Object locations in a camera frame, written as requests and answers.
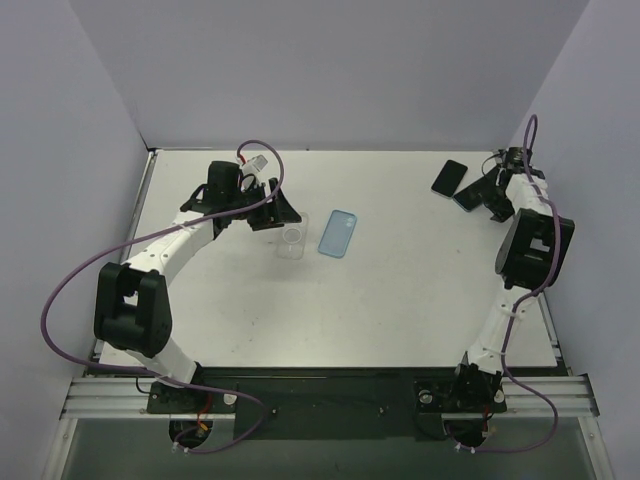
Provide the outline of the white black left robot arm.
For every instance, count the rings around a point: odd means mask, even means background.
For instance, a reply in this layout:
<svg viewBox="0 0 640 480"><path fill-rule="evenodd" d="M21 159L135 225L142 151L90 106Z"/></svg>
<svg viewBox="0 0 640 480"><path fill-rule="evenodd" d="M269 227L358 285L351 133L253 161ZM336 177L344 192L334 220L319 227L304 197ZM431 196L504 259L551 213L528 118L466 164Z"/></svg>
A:
<svg viewBox="0 0 640 480"><path fill-rule="evenodd" d="M106 264L99 273L95 337L171 385L170 399L186 412L203 405L206 388L194 379L197 362L171 337L168 288L198 251L234 221L244 221L254 231L301 222L301 215L278 190L277 179L260 180L266 165L262 155L244 165L212 162L206 183L180 207L172 232L122 264Z"/></svg>

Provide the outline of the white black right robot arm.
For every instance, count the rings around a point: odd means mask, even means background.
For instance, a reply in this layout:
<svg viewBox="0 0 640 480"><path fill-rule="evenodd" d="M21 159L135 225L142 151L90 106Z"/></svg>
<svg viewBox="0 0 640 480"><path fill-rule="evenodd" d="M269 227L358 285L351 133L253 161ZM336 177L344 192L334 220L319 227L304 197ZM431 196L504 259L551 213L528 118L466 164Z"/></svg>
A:
<svg viewBox="0 0 640 480"><path fill-rule="evenodd" d="M501 278L496 299L446 386L457 410L491 409L504 400L501 380L509 343L528 308L556 281L575 230L575 223L552 205L545 176L531 166L531 155L522 147L496 152L494 167L453 196L466 211L484 205L493 221L511 222L495 260Z"/></svg>

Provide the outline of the black smartphone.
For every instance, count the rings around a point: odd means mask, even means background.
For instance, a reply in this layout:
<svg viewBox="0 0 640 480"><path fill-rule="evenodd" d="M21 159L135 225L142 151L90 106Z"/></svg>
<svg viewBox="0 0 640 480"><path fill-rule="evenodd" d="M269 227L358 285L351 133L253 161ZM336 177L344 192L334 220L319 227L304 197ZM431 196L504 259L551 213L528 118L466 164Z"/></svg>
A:
<svg viewBox="0 0 640 480"><path fill-rule="evenodd" d="M463 211L471 212L483 204L482 194L491 186L492 181L482 177L456 193L452 199Z"/></svg>
<svg viewBox="0 0 640 480"><path fill-rule="evenodd" d="M431 191L445 198L452 198L464 179L468 167L454 160L447 160L434 182Z"/></svg>

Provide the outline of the light blue phone case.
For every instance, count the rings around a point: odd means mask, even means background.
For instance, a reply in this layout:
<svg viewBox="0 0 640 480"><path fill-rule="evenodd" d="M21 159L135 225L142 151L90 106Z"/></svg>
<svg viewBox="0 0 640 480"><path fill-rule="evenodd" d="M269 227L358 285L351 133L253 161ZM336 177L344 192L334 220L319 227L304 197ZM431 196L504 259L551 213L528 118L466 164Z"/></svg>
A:
<svg viewBox="0 0 640 480"><path fill-rule="evenodd" d="M333 210L318 243L318 253L331 258L343 258L356 224L355 214L343 210Z"/></svg>

